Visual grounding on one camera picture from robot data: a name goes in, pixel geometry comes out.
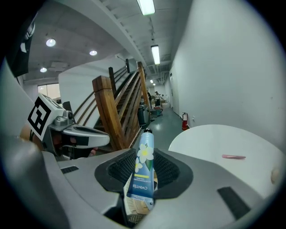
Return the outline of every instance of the ceiling light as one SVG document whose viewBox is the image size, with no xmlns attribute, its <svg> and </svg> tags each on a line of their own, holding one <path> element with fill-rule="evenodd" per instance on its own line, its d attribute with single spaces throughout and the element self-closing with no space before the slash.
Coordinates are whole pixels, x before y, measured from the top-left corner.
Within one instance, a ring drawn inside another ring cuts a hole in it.
<svg viewBox="0 0 286 229">
<path fill-rule="evenodd" d="M 96 54 L 97 54 L 97 51 L 92 50 L 92 51 L 90 51 L 89 54 L 90 54 L 90 55 L 96 55 Z"/>
<path fill-rule="evenodd" d="M 152 54 L 153 54 L 155 64 L 160 64 L 159 46 L 158 45 L 152 45 L 151 50 L 152 50 Z"/>
<path fill-rule="evenodd" d="M 143 15 L 155 13 L 153 0 L 137 0 L 137 2 Z"/>
<path fill-rule="evenodd" d="M 46 72 L 46 68 L 41 68 L 40 72 Z"/>
<path fill-rule="evenodd" d="M 53 46 L 55 45 L 55 39 L 48 39 L 48 40 L 46 41 L 46 45 L 47 45 L 48 47 L 53 47 Z"/>
</svg>

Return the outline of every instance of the red fire extinguisher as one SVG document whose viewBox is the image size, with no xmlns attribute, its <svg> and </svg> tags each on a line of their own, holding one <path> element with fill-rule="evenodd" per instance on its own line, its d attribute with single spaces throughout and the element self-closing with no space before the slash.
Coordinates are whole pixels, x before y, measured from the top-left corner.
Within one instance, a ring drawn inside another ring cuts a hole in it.
<svg viewBox="0 0 286 229">
<path fill-rule="evenodd" d="M 188 113 L 183 112 L 182 130 L 185 131 L 187 129 L 188 129 Z"/>
</svg>

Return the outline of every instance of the rectangular ceiling light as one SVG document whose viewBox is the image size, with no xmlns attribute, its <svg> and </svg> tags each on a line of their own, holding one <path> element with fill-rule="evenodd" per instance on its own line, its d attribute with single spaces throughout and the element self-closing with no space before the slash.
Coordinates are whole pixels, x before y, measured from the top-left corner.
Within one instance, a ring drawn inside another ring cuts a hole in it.
<svg viewBox="0 0 286 229">
<path fill-rule="evenodd" d="M 137 2 L 143 15 L 155 13 L 153 0 L 137 0 Z"/>
<path fill-rule="evenodd" d="M 152 54 L 153 54 L 155 64 L 160 64 L 159 46 L 152 45 L 151 49 L 152 49 Z"/>
</svg>

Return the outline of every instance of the window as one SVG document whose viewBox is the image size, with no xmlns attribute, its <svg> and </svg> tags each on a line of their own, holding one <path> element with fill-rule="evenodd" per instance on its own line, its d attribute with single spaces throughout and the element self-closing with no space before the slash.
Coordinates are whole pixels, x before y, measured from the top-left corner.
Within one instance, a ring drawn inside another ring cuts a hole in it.
<svg viewBox="0 0 286 229">
<path fill-rule="evenodd" d="M 60 98 L 59 84 L 48 84 L 38 86 L 38 92 L 52 99 Z"/>
</svg>

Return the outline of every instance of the desk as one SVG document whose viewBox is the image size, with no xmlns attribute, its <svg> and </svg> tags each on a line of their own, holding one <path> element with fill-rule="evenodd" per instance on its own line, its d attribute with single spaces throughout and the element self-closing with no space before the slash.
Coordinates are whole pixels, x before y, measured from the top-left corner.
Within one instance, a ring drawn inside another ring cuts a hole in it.
<svg viewBox="0 0 286 229">
<path fill-rule="evenodd" d="M 273 168 L 284 168 L 286 156 L 274 145 L 248 131 L 224 126 L 204 125 L 179 134 L 169 151 L 216 163 L 244 181 L 262 198 L 275 191 L 270 176 Z M 246 156 L 226 159 L 223 154 Z"/>
</svg>

